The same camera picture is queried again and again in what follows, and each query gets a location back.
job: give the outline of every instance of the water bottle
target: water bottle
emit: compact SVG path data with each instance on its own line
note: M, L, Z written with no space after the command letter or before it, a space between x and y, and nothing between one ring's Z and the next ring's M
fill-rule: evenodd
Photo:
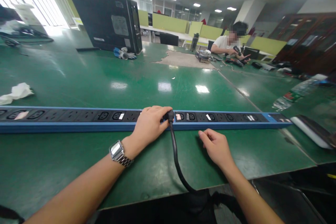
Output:
M293 105L300 98L312 93L319 85L319 83L325 80L327 76L317 74L308 80L305 80L295 87L293 87L287 94L277 99L272 108L277 111L282 111Z
M191 52L195 51L199 36L200 35L198 33L194 33L194 37L192 38L192 42L191 42L191 46L190 46L190 51Z

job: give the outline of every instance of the computer case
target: computer case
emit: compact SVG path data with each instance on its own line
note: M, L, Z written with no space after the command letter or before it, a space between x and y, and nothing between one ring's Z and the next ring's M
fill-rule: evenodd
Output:
M92 45L113 51L142 51L137 3L133 0L72 0Z

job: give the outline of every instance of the white t-shirt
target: white t-shirt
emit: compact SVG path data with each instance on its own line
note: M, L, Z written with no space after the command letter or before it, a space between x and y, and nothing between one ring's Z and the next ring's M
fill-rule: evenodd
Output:
M223 49L233 49L234 46L237 46L239 49L241 48L239 39L236 42L231 43L231 45L228 45L228 38L229 36L220 36L216 39L214 44L218 46L219 48L223 48Z

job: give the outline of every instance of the wristwatch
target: wristwatch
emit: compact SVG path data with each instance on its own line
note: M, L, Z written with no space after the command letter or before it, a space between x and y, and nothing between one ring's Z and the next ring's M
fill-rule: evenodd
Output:
M134 161L134 159L132 160L125 157L124 147L120 140L115 142L114 145L110 147L110 154L113 161L116 161L125 167L130 166Z

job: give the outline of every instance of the green table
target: green table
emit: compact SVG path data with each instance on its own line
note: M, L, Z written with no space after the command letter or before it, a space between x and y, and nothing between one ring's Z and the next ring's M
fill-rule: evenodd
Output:
M90 46L79 31L63 30L53 37L51 44L26 49L0 46L0 79L5 80L0 93L9 93L21 82L35 93L13 105L129 109L170 105L176 110L257 111L215 70L151 63L165 57L167 50L187 52L184 48L144 42L144 52L137 60L124 61L109 51L78 54L74 46ZM196 86L203 86L203 92ZM279 130L220 132L227 136L233 158L248 179L315 166ZM129 132L2 135L0 204L29 217L106 155L111 143L127 135ZM202 148L197 131L175 135L181 169L192 187L227 182ZM121 175L100 208L183 192L186 189L174 166L170 134L165 132Z
M272 108L273 102L301 82L277 72L258 70L251 65L245 65L243 68L231 64L221 66L223 65L221 62L216 62L214 65L260 111L264 112L275 112ZM282 113L288 118L303 114L314 119L330 132L335 132L335 95L335 88L319 87L314 93L299 100ZM298 146L316 164L336 162L336 155L333 151L318 147L295 125L287 129L298 141Z

